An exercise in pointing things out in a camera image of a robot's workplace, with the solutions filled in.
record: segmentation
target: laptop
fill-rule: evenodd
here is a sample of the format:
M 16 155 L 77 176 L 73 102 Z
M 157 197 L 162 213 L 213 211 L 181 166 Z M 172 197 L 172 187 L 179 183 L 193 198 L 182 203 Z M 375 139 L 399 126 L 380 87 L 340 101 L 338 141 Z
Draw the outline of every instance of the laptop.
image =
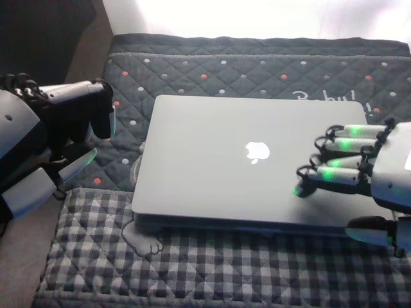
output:
M 158 96 L 132 210 L 136 223 L 339 235 L 390 210 L 372 198 L 293 194 L 296 169 L 334 124 L 366 124 L 354 101 Z

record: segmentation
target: robotic hand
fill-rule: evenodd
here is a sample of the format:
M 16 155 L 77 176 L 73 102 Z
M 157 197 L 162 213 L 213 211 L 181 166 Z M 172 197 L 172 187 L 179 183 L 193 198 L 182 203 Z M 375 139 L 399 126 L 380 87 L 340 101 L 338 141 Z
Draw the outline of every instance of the robotic hand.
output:
M 86 142 L 114 135 L 112 95 L 103 80 L 38 87 L 27 74 L 0 76 L 0 223 L 63 193 L 95 158 Z
M 319 153 L 300 167 L 301 179 L 294 194 L 308 197 L 326 189 L 362 194 L 390 209 L 394 220 L 379 216 L 352 219 L 345 228 L 358 241 L 403 250 L 411 249 L 411 217 L 396 218 L 395 212 L 411 214 L 411 122 L 395 125 L 334 125 L 314 142 Z

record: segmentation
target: white apple logo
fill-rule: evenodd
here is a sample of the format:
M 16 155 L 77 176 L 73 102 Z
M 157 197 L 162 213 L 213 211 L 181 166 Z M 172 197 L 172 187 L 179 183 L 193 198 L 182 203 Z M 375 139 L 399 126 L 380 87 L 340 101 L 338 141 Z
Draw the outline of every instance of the white apple logo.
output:
M 270 149 L 264 142 L 249 142 L 245 148 L 249 151 L 247 158 L 252 159 L 251 164 L 257 164 L 259 159 L 270 156 Z

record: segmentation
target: quilted fabric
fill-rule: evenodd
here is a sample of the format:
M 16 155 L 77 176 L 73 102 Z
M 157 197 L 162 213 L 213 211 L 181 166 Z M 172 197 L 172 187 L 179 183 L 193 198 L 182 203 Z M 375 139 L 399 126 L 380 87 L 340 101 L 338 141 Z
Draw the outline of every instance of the quilted fabric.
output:
M 130 172 L 160 94 L 355 100 L 371 124 L 388 116 L 409 121 L 408 56 L 406 44 L 360 38 L 117 36 L 104 69 L 114 89 L 116 136 L 92 140 L 96 160 L 75 178 L 73 187 L 134 190 Z
M 132 192 L 69 192 L 32 307 L 408 307 L 409 259 L 345 238 L 163 230 L 138 256 Z

